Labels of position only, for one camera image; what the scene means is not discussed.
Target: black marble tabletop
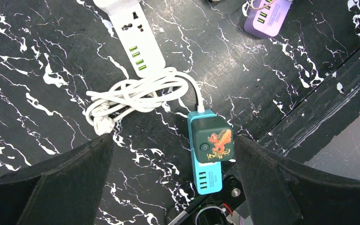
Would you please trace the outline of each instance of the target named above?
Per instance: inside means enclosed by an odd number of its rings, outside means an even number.
[[[246,0],[142,8],[167,66],[193,76],[206,106],[255,141],[360,47],[360,0],[295,0],[280,35],[265,40],[242,30]],[[0,176],[95,138],[85,92],[128,78],[138,79],[92,0],[0,0]],[[195,198],[186,121],[195,103],[190,89],[116,124],[96,224],[164,224]]]

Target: dark green box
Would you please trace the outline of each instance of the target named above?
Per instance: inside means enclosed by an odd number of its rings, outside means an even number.
[[[222,117],[195,119],[191,131],[198,162],[228,161],[234,157],[233,130]]]

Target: power button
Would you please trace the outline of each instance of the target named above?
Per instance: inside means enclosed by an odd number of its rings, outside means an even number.
[[[201,151],[207,152],[207,151],[209,151],[210,146],[207,143],[203,143],[203,144],[201,144],[201,146],[199,148],[201,149]]]

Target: screw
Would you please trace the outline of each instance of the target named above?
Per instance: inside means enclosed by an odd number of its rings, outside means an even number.
[[[234,189],[231,191],[231,195],[232,195],[233,197],[238,197],[240,194],[241,194],[241,190],[239,190],[238,188],[234,188]]]

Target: blue power strip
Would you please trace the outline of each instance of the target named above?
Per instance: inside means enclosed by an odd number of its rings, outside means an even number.
[[[199,163],[195,156],[194,143],[192,138],[191,122],[195,119],[215,117],[212,110],[204,113],[190,112],[187,116],[188,133],[191,147],[191,161],[193,165],[194,184],[200,195],[207,195],[219,192],[223,188],[221,179],[221,162]]]

